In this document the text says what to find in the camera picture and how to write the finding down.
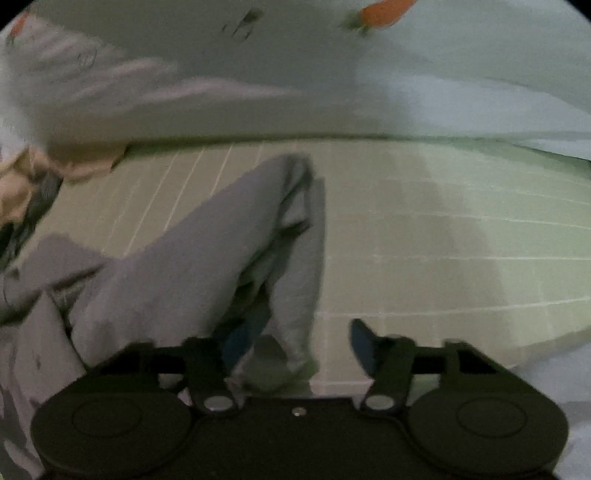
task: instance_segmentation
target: circular cover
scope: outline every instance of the circular cover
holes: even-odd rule
[[[39,408],[31,435],[43,461],[56,471],[118,479],[164,463],[190,426],[189,408],[166,392],[68,394]]]
[[[408,429],[434,460],[457,473],[518,476],[548,467],[568,437],[562,411],[536,393],[434,390],[409,409]]]

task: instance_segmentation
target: beige surface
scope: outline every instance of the beige surface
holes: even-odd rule
[[[591,170],[494,142],[297,141],[144,153],[66,186],[27,248],[64,232],[109,255],[143,247],[272,155],[327,180],[314,329],[317,393],[367,386],[348,347],[360,316],[427,345],[464,338],[513,364],[591,328]]]

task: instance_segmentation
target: round black disc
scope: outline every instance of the round black disc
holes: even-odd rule
[[[39,408],[31,435],[56,471],[115,480],[164,463],[190,426],[188,407],[169,393],[69,394]]]
[[[410,407],[407,421],[429,456],[477,477],[520,476],[546,468],[560,456],[569,432],[562,411],[536,393],[434,390]]]

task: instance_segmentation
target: grid pattern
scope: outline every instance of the grid pattern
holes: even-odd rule
[[[589,337],[588,162],[498,142],[144,151],[110,176],[64,187],[27,251],[62,232],[108,255],[128,254],[263,159],[294,150],[309,153],[327,182],[315,393],[366,390],[348,347],[353,317],[424,345],[463,338],[507,365]]]

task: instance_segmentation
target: silver screw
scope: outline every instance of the silver screw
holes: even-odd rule
[[[221,412],[230,410],[234,406],[232,399],[222,395],[206,398],[203,402],[206,409],[212,412]]]
[[[365,400],[365,404],[371,410],[384,411],[393,408],[396,402],[392,397],[387,395],[372,395]]]
[[[291,411],[294,417],[303,417],[308,413],[308,411],[304,407],[296,407]]]

